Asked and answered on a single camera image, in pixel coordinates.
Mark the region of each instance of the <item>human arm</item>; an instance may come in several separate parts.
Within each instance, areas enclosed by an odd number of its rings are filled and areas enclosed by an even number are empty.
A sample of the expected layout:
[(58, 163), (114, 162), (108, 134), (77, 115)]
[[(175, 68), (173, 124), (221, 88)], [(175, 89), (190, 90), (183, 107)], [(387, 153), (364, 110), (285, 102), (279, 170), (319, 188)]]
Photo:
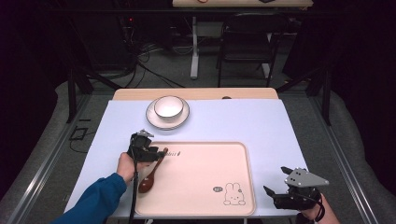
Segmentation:
[[(137, 171), (148, 165), (149, 162), (139, 162)], [(52, 223), (102, 223), (117, 209), (120, 197), (133, 178), (134, 161), (123, 152), (120, 154), (117, 172), (90, 185), (76, 205)]]
[[(323, 218), (318, 222), (318, 224), (339, 224), (340, 221), (338, 220), (337, 216), (335, 215), (334, 211), (330, 207), (323, 194), (321, 194), (321, 203), (323, 204), (323, 207), (325, 209), (325, 214)], [(313, 208), (303, 210), (301, 211), (301, 213), (309, 220), (314, 220), (317, 217), (319, 210), (320, 206), (316, 204)]]

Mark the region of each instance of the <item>white tablecloth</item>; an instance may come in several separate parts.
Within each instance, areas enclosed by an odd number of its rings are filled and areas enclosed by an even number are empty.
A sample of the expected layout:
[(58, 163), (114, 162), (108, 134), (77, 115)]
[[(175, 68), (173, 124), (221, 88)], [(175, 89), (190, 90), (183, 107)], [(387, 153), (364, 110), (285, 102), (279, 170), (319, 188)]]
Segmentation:
[[(116, 171), (118, 158), (121, 152), (127, 151), (131, 134), (145, 129), (154, 134), (153, 141), (243, 143), (247, 147), (256, 197), (256, 210), (251, 217), (296, 214), (296, 211), (276, 209), (273, 199), (262, 187), (265, 185), (276, 193), (285, 193), (288, 189), (284, 183), (287, 175), (280, 167), (306, 167), (282, 101), (229, 99), (187, 102), (191, 110), (188, 119), (177, 129), (163, 131), (146, 119), (146, 109), (151, 101), (109, 101), (65, 211), (76, 204), (91, 183)], [(113, 217), (129, 216), (132, 192), (133, 188), (129, 187)]]

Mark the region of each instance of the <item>brown spoon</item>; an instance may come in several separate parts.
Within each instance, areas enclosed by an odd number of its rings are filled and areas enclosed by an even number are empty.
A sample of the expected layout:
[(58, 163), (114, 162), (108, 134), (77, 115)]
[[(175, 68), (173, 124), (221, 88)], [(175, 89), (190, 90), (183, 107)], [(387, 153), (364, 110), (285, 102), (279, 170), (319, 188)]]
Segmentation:
[[(168, 148), (164, 148), (163, 152), (166, 153), (168, 152)], [(138, 191), (139, 193), (146, 193), (149, 190), (151, 190), (152, 186), (154, 185), (154, 175), (155, 175), (155, 171), (157, 170), (158, 166), (160, 166), (161, 162), (163, 161), (163, 158), (160, 158), (157, 161), (157, 164), (155, 164), (154, 169), (151, 171), (151, 173), (146, 176), (146, 178), (144, 178), (140, 184), (139, 184), (139, 188)]]

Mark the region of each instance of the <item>cartoon rabbit print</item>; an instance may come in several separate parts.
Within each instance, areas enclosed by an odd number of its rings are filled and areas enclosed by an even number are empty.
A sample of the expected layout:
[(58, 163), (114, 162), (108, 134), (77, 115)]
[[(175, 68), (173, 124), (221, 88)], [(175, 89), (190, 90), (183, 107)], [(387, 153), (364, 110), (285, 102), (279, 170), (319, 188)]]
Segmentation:
[(238, 183), (228, 183), (225, 187), (225, 205), (244, 205), (245, 198)]

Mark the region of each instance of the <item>person's hand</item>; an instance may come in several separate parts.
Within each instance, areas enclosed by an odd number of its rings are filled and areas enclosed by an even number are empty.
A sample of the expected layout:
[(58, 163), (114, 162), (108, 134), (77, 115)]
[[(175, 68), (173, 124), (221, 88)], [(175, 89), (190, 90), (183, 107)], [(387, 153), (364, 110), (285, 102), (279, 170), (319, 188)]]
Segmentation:
[[(330, 207), (323, 194), (321, 194), (321, 202), (325, 208), (325, 214), (319, 224), (339, 224), (340, 221), (338, 220), (337, 216), (335, 215), (334, 211)], [(304, 217), (308, 218), (309, 220), (314, 220), (318, 215), (319, 209), (320, 206), (316, 204), (313, 208), (306, 209), (300, 212), (303, 214)]]
[[(151, 162), (138, 162), (137, 171), (141, 171), (150, 164)], [(134, 160), (126, 152), (122, 152), (120, 155), (117, 174), (124, 179), (127, 185), (129, 185), (131, 180), (134, 178)]]

